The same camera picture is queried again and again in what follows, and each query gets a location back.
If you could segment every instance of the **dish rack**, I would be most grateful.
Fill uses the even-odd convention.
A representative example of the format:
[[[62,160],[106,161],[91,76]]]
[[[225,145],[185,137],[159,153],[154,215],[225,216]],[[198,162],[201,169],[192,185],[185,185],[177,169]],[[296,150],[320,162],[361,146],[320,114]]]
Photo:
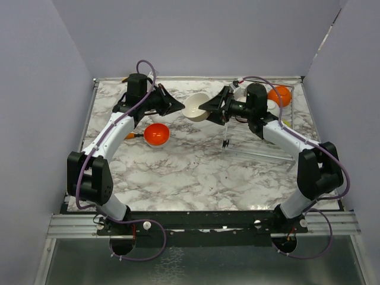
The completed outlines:
[[[271,89],[268,84],[262,81],[247,80],[250,82],[258,82],[265,86],[267,91]],[[293,92],[295,87],[288,84],[275,84],[275,86],[285,86],[292,94],[291,103],[283,108],[283,121],[290,124],[293,128],[294,124],[294,107]],[[285,163],[289,164],[287,171],[290,171],[296,164],[295,160],[283,151],[279,146],[272,144],[266,140],[262,140],[253,134],[246,123],[238,122],[235,118],[231,118],[225,125],[222,152],[231,155],[237,159],[258,160],[269,163]]]

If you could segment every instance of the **robotic arm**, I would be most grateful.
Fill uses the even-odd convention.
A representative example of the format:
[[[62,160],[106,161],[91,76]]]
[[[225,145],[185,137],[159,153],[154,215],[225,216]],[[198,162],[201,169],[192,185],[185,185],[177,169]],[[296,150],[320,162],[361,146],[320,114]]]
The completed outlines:
[[[112,194],[113,182],[108,162],[124,138],[144,117],[146,111],[155,110],[159,115],[164,116],[185,107],[159,84],[154,86],[154,90],[144,103],[129,116],[120,119],[145,95],[147,84],[152,84],[152,81],[143,74],[131,74],[127,82],[128,89],[113,108],[110,121],[103,131],[82,153],[72,152],[67,160],[68,193],[75,196],[81,168],[88,159],[87,172],[83,174],[79,188],[79,198],[82,201],[95,203],[101,212],[118,221],[127,220],[130,209]],[[246,103],[238,102],[233,97],[233,89],[238,84],[237,81],[234,81],[232,85],[224,86],[216,97],[199,108],[209,111],[210,116],[207,120],[219,125],[224,125],[232,116],[247,119],[249,129],[254,134],[280,146],[298,161],[298,189],[274,211],[275,222],[282,225],[299,217],[303,210],[308,208],[319,196],[342,185],[343,175],[340,167],[333,160],[318,148],[306,143],[307,138],[299,134],[297,137],[289,134],[280,125],[278,117],[267,112],[267,92],[262,84],[252,83],[247,87]],[[94,146],[98,141],[102,141],[102,143],[97,145],[94,151]],[[326,149],[338,159],[337,150],[330,142],[319,144],[313,141],[313,143]]]

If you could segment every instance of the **marble surface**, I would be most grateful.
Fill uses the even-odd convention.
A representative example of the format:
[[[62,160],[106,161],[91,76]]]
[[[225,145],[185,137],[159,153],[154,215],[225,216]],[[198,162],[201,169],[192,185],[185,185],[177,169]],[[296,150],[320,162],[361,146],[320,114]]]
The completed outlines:
[[[160,81],[180,102],[197,92],[215,96],[228,81]],[[294,129],[316,139],[302,87],[293,84]],[[110,118],[111,109],[126,90],[119,81],[101,81],[84,146],[89,145]],[[144,118],[135,129],[143,133],[153,122],[166,124],[171,137],[162,149],[149,147],[143,138],[125,140],[110,162],[113,193],[132,210],[268,210],[296,189],[296,167],[284,163],[239,160],[221,152],[224,127],[208,121],[194,123],[181,112]],[[323,201],[323,209],[337,209],[336,201]],[[69,211],[78,211],[74,198]]]

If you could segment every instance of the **orange bowl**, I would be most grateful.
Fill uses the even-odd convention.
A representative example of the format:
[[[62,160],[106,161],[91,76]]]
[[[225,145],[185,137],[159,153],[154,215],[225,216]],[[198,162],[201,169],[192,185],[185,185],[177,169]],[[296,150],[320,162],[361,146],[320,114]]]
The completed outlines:
[[[151,147],[162,146],[169,137],[169,128],[163,123],[152,123],[144,131],[144,138]]]
[[[289,105],[290,101],[292,100],[292,94],[290,93],[289,89],[285,86],[277,86],[275,89],[280,93],[281,99],[283,99],[283,106],[286,107]],[[280,99],[278,98],[274,89],[269,91],[268,99],[273,100],[277,103],[277,105],[280,105]]]

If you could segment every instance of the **gray backdrop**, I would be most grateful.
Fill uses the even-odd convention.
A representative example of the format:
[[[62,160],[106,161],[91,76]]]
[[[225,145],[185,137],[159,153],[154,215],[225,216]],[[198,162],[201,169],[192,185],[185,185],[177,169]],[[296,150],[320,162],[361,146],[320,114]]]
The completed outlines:
[[[53,0],[95,77],[306,75],[339,0]]]
[[[32,284],[92,80],[50,0],[0,9],[0,284]]]
[[[352,180],[353,206],[380,281],[380,1],[349,0],[306,76],[323,141],[338,147]]]

